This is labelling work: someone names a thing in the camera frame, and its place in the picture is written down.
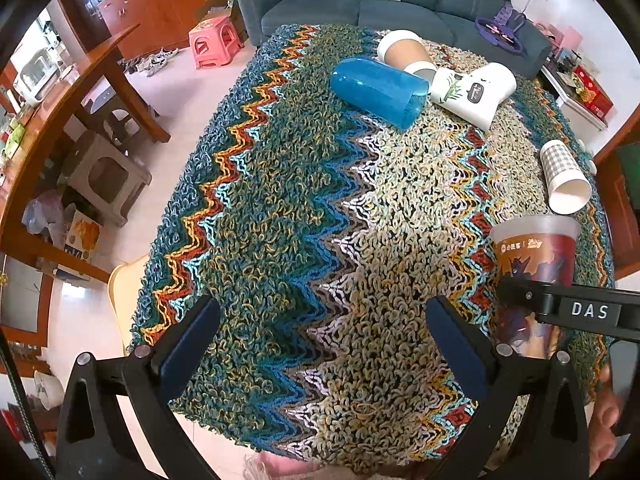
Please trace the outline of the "person's hand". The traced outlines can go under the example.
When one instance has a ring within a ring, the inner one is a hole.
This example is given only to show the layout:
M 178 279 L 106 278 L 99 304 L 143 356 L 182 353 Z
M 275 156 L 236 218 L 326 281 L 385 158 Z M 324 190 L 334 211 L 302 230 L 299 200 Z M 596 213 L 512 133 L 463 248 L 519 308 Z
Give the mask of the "person's hand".
M 589 475 L 613 455 L 617 440 L 613 428 L 620 418 L 620 401 L 613 392 L 611 367 L 606 364 L 600 374 L 600 388 L 588 426 Z

